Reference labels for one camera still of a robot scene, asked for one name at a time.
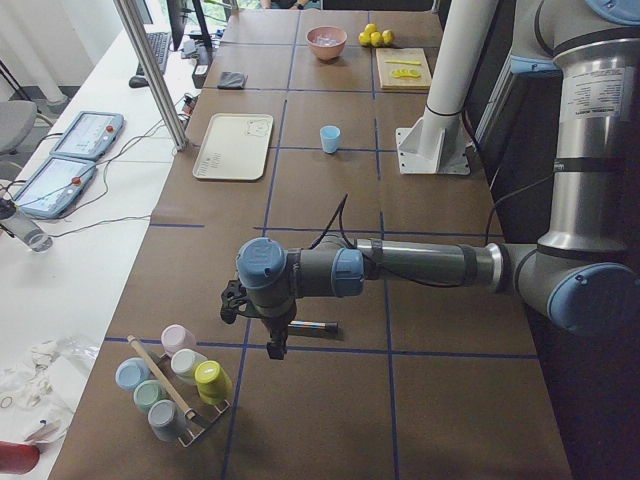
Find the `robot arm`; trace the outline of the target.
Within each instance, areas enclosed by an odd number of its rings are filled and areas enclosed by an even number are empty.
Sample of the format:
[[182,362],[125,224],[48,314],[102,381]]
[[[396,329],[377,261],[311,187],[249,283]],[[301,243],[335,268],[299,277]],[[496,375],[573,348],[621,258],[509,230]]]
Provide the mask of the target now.
[[639,94],[635,1],[521,1],[510,50],[514,72],[559,70],[561,104],[548,231],[533,244],[484,247],[348,239],[322,233],[307,249],[248,241],[221,296],[226,323],[263,322],[273,359],[303,297],[360,294],[395,277],[435,288],[488,285],[517,294],[571,333],[600,335],[639,310],[639,277],[622,262],[625,145]]

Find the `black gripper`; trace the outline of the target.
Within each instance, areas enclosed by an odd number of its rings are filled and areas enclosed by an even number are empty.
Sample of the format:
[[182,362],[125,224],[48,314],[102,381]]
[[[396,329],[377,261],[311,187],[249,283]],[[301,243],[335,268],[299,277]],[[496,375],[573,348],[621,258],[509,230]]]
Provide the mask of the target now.
[[270,359],[277,360],[278,357],[285,357],[287,352],[286,340],[288,338],[288,327],[294,319],[295,306],[291,305],[282,315],[262,320],[262,323],[270,335],[270,342],[266,345]]

